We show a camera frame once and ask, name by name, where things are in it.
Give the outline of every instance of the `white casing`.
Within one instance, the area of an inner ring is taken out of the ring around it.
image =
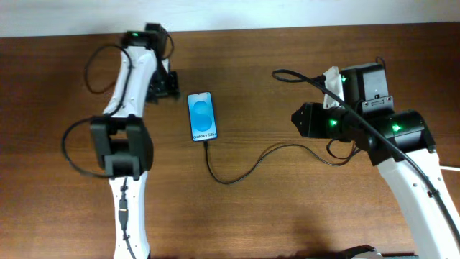
[[[335,93],[342,101],[344,100],[344,87],[342,86],[342,80],[339,72],[339,68],[334,66],[329,68],[328,71],[324,72],[326,80],[324,84],[326,89]],[[330,109],[332,107],[339,107],[340,104],[330,97],[328,94],[324,95],[323,109]]]
[[[128,47],[126,51],[132,59],[133,69],[129,77],[126,96],[124,97],[123,107],[112,117],[126,118],[130,114],[142,118],[144,114],[145,97],[149,88],[150,79],[157,70],[157,59],[153,50],[146,50],[145,47]],[[164,67],[168,68],[169,59],[163,61]],[[124,82],[128,73],[128,57],[121,52],[121,67],[116,80],[114,94],[104,113],[115,110],[120,102],[123,93]]]
[[[429,177],[439,190],[448,212],[460,227],[459,213],[444,183],[439,167],[438,154],[426,149],[407,153]],[[428,195],[428,188],[407,162],[395,162],[393,158],[380,163],[380,174],[396,196],[401,211],[409,225],[420,259],[460,258],[454,235],[434,198]]]
[[[144,192],[148,172],[144,172],[138,181],[128,177],[126,181],[126,200],[128,201],[128,224],[126,233],[129,235],[129,244],[136,256],[136,259],[146,259],[150,254],[150,246],[145,233],[144,220]],[[132,258],[128,251],[126,241],[123,240],[123,231],[118,217],[119,200],[121,198],[121,187],[124,183],[124,177],[110,179],[109,184],[114,195],[115,205],[115,230],[116,243],[114,259]]]

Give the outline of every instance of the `white wall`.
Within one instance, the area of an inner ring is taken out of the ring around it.
[[[452,22],[459,0],[1,0],[0,37]]]

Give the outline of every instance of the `green led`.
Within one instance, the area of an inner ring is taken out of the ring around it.
[[[394,131],[394,132],[398,132],[399,130],[402,129],[402,127],[400,127],[398,124],[394,124],[394,125],[392,126],[392,128],[393,128],[393,131]]]

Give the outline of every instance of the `blue screen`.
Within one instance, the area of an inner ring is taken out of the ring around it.
[[[211,93],[189,95],[188,112],[190,114],[193,141],[217,138]]]

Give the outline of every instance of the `phone screen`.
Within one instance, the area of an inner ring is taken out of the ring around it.
[[[191,94],[187,100],[192,140],[197,142],[217,138],[211,93]]]

